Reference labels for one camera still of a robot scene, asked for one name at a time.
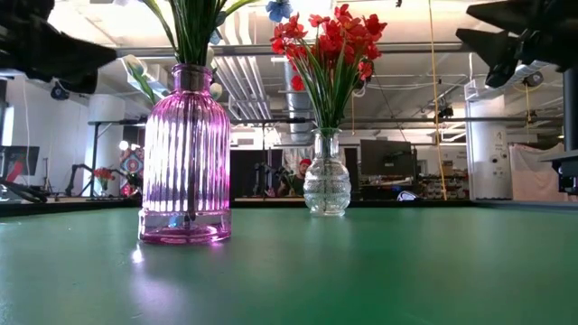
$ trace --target person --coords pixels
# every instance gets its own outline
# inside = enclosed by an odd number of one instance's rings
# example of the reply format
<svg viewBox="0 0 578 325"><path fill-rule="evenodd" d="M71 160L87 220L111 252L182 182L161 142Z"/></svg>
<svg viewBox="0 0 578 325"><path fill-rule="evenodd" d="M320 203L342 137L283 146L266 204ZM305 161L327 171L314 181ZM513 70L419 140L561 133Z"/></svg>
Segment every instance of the person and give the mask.
<svg viewBox="0 0 578 325"><path fill-rule="evenodd" d="M281 186L277 190L277 197L284 197L284 196L304 196L303 192L303 185L305 184L305 174L307 173L307 169L311 166L311 159L302 159L299 162L299 169L296 174L291 176L291 183L293 184L293 188L290 189L284 182L281 182ZM275 192L272 189L268 192L269 196L275 196Z"/></svg>

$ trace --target pink glass vase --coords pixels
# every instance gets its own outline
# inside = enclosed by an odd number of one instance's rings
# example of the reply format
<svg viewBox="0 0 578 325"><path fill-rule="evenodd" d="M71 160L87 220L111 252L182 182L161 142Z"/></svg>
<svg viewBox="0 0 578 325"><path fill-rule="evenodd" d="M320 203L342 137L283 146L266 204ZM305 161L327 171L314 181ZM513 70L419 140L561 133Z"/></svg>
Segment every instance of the pink glass vase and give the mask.
<svg viewBox="0 0 578 325"><path fill-rule="evenodd" d="M203 244L231 235L229 131L225 110L210 96L209 69L178 64L174 92L146 124L139 239Z"/></svg>

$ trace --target monitor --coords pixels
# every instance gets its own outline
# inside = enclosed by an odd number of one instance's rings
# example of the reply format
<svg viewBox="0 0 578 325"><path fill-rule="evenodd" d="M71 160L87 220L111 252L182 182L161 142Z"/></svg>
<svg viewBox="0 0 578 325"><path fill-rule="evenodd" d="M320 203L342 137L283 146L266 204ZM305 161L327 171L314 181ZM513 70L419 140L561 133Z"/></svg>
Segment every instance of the monitor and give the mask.
<svg viewBox="0 0 578 325"><path fill-rule="evenodd" d="M361 140L361 173L415 176L415 157L411 143Z"/></svg>
<svg viewBox="0 0 578 325"><path fill-rule="evenodd" d="M30 166L30 172L26 166L26 148L25 145L0 146L0 157L2 158L0 177L6 177L14 168L16 162L21 162L23 164L23 170L20 175L32 176L36 173L40 147L28 147L28 165Z"/></svg>

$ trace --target clear glass vase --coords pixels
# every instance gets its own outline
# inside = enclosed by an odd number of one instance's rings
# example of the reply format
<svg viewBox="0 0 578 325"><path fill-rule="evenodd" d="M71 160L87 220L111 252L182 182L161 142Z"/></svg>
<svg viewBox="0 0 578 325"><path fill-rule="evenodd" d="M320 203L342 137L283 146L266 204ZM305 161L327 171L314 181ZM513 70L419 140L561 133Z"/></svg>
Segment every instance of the clear glass vase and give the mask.
<svg viewBox="0 0 578 325"><path fill-rule="evenodd" d="M179 64L172 74L174 92L146 124L138 237L168 245L218 241L231 235L229 120L210 96L209 69Z"/></svg>
<svg viewBox="0 0 578 325"><path fill-rule="evenodd" d="M313 130L315 158L305 174L305 203L316 216L343 216L351 200L350 173L340 161L340 129Z"/></svg>

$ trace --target white column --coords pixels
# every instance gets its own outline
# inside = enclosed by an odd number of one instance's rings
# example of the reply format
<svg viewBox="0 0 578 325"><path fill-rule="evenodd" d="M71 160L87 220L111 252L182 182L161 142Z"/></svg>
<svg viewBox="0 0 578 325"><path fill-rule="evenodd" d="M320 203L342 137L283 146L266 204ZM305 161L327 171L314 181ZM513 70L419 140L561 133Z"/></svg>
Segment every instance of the white column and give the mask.
<svg viewBox="0 0 578 325"><path fill-rule="evenodd" d="M125 101L112 95L93 95L89 102L89 121L118 121L125 118ZM94 144L94 126L90 126L87 134L87 146L84 163L92 167L92 148ZM118 169L120 165L120 149L118 144L123 140L123 126L103 124L99 127L97 147L97 164L95 168L106 167ZM120 192L120 180L114 173L115 180L108 183L108 194L118 195ZM90 179L90 173L84 172L83 186L86 186ZM100 191L98 182L95 181L95 191ZM88 196L88 188L83 195Z"/></svg>
<svg viewBox="0 0 578 325"><path fill-rule="evenodd" d="M505 115L504 96L469 102L466 116ZM506 126L497 122L467 125L470 199L512 199L512 176Z"/></svg>

